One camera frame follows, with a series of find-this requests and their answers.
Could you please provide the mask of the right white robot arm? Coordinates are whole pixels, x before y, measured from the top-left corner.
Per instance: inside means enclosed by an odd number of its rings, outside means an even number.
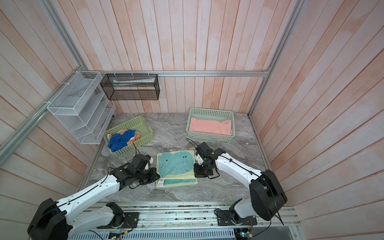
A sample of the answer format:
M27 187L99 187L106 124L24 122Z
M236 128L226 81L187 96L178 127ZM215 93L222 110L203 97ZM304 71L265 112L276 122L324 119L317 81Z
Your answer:
M221 149L196 151L197 163L194 173L197 178L213 179L214 171L225 172L242 183L250 192L248 199L239 199L230 207L230 221L238 224L239 220L258 216L270 221L287 203L288 198L271 170L256 170L232 158Z

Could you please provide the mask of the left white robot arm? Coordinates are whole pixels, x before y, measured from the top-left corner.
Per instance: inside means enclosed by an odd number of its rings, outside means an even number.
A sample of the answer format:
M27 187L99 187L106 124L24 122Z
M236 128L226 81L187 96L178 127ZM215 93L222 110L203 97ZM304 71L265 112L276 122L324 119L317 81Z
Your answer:
M116 203L107 203L99 210L88 213L84 213L84 210L99 200L130 187L134 182L142 186L159 178L156 168L145 167L135 173L124 168L110 169L100 181L71 196L58 201L43 201L27 229L29 239L68 240L97 227L120 229L126 223L126 216Z

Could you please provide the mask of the pale yellow teal towel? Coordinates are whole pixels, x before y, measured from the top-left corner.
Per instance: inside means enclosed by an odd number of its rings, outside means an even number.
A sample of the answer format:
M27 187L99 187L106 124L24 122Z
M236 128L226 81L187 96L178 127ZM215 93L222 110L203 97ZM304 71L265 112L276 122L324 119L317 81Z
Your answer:
M195 152L193 150L157 154L157 173L160 179L157 188L191 186L198 183L194 173Z

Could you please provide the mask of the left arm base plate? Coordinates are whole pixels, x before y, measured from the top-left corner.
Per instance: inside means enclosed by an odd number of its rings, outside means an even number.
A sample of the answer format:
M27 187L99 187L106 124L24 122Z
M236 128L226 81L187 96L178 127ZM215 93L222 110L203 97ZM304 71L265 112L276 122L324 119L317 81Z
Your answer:
M129 228L134 229L138 225L139 212L124 212L115 214L112 221L105 226L99 226L97 229L118 229L118 228Z

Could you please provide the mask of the pink towel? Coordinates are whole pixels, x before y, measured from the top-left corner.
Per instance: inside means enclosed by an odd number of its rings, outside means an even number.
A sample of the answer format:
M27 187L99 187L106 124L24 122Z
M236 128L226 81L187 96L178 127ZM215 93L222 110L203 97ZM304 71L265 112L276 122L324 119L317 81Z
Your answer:
M197 118L191 118L189 131L196 133L231 136L233 134L232 121L200 120Z

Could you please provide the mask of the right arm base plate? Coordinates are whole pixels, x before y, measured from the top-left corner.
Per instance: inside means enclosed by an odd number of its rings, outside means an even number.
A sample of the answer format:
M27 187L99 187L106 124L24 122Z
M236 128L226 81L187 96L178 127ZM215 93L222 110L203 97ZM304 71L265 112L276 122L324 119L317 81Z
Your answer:
M255 216L240 218L234 211L214 209L214 214L217 217L219 226L256 226L257 219Z

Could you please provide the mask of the blue towel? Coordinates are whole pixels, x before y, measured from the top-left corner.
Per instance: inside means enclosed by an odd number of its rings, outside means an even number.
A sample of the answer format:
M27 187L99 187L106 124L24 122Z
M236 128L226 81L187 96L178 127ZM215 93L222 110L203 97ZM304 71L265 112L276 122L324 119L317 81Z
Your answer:
M135 137L135 130L127 130L123 134L115 134L111 137L108 148L114 153L128 145L131 138Z

